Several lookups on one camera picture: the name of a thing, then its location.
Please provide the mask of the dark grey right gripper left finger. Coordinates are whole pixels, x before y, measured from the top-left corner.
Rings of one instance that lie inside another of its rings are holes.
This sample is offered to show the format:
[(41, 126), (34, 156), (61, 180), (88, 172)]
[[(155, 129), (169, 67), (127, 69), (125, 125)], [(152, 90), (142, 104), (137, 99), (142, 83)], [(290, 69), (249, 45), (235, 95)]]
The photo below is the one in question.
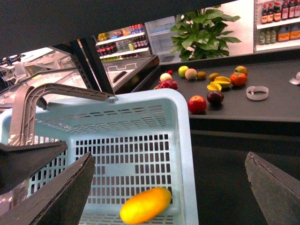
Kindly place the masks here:
[(2, 225), (77, 225), (94, 174), (90, 152), (0, 217)]

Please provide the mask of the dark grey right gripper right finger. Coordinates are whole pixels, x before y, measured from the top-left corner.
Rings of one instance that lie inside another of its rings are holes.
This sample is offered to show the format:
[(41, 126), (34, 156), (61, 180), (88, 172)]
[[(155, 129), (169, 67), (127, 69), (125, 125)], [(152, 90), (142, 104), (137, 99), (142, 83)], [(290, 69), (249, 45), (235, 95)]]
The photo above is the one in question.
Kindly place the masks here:
[(245, 168), (252, 193), (269, 225), (300, 223), (300, 181), (249, 152)]

